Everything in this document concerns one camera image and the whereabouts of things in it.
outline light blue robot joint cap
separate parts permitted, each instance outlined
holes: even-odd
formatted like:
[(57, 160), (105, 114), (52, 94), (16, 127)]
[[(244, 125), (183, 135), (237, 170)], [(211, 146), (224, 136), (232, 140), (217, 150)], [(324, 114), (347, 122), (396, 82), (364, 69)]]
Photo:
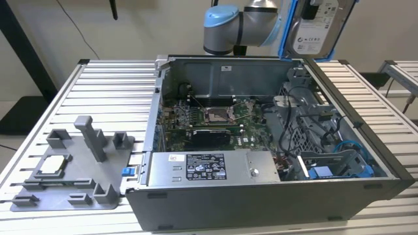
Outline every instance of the light blue robot joint cap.
[(229, 22), (239, 14), (235, 5), (219, 5), (211, 7), (204, 14), (204, 24), (207, 28), (220, 26)]

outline warning label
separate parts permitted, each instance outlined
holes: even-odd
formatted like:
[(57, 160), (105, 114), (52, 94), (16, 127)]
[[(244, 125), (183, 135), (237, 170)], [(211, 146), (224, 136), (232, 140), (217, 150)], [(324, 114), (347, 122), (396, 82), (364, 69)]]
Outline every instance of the warning label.
[(329, 26), (336, 15), (336, 10), (337, 1), (323, 0), (315, 19), (301, 19), (293, 42), (293, 50), (297, 54), (319, 54), (327, 38)]
[(187, 154), (185, 155), (188, 180), (225, 180), (227, 168), (223, 154)]

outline slotted aluminum surface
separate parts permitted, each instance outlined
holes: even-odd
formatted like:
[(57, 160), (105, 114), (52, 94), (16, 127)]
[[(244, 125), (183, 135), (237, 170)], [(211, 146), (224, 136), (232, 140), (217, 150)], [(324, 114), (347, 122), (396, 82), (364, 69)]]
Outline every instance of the slotted aluminum surface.
[(379, 72), (387, 73), (414, 95), (418, 95), (418, 61), (384, 61)]
[[(351, 66), (340, 65), (337, 62), (319, 63), (319, 66), (416, 179), (418, 132), (410, 121), (394, 109)], [(92, 116), (96, 122), (94, 127), (102, 128), (105, 135), (110, 135), (116, 130), (125, 130), (129, 135), (134, 136), (136, 143), (129, 164), (140, 163), (141, 141), (148, 116), (147, 105), (152, 89), (138, 86), (152, 86), (155, 79), (152, 69), (152, 61), (90, 61), (86, 66), (77, 66), (53, 104), (0, 175), (0, 182), (5, 179), (0, 188), (0, 200), (9, 200), (18, 193), (20, 186), (14, 186), (14, 184), (26, 179), (30, 173), (29, 169), (37, 163), (37, 159), (30, 156), (44, 153), (48, 131), (52, 128), (69, 128), (74, 131), (72, 135), (80, 135), (72, 127), (72, 121), (78, 113)], [(74, 90), (77, 85), (89, 85), (90, 89), (78, 87)], [(112, 211), (10, 212), (9, 206), (8, 202), (0, 203), (1, 234), (151, 234), (141, 231), (125, 198), (120, 200), (118, 207)], [(418, 234), (416, 221), (418, 183), (392, 200), (371, 203), (349, 221), (175, 234)]]

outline blue cable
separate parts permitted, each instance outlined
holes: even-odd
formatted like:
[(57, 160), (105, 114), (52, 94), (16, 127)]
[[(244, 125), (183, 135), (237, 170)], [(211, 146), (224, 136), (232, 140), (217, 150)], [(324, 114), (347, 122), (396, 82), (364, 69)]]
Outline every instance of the blue cable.
[(333, 152), (336, 152), (337, 151), (337, 148), (343, 145), (343, 144), (345, 144), (345, 143), (351, 143), (351, 144), (353, 144), (353, 145), (356, 145), (358, 147), (359, 147), (359, 149), (363, 151), (363, 153), (364, 153), (364, 161), (367, 162), (368, 161), (368, 154), (367, 154), (367, 151), (366, 151), (366, 149), (362, 147), (362, 145), (359, 144), (359, 143), (356, 143), (355, 141), (343, 141), (343, 142), (340, 142), (336, 146), (335, 146), (335, 148), (333, 148)]

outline white wall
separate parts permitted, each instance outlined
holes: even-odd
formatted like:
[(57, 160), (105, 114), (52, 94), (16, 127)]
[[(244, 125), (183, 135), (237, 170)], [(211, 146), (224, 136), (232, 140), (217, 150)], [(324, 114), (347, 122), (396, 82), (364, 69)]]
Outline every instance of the white wall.
[(40, 91), (0, 32), (0, 101), (17, 101), (26, 95), (40, 95)]
[[(101, 59), (153, 59), (203, 53), (203, 15), (209, 0), (60, 0)], [(220, 0), (239, 6), (247, 0)], [(50, 76), (62, 84), (80, 58), (93, 58), (54, 0), (8, 1)], [(336, 59), (375, 71), (386, 59), (418, 60), (418, 0), (362, 0), (337, 46)], [(268, 48), (248, 48), (267, 55)]]
[(418, 60), (418, 0), (360, 0), (337, 45), (336, 59), (359, 71), (376, 71), (384, 60)]

